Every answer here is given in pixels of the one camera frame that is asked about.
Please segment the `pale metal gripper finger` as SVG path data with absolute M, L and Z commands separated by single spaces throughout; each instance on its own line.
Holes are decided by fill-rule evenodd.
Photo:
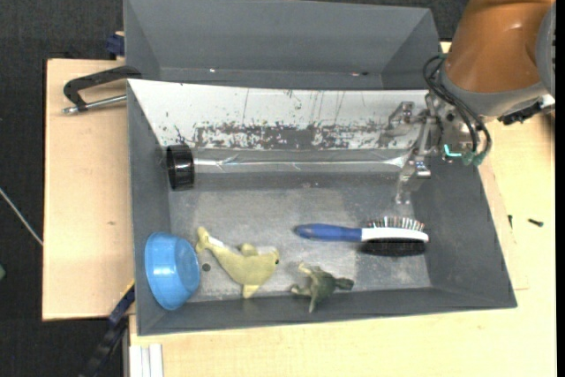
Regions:
M 411 203 L 411 194 L 417 192 L 421 185 L 429 180 L 432 172 L 429 170 L 425 160 L 409 160 L 402 167 L 395 192 L 395 203 L 397 205 L 408 205 Z
M 413 147 L 418 128 L 412 123 L 413 102 L 401 102 L 382 126 L 378 144 L 380 147 Z

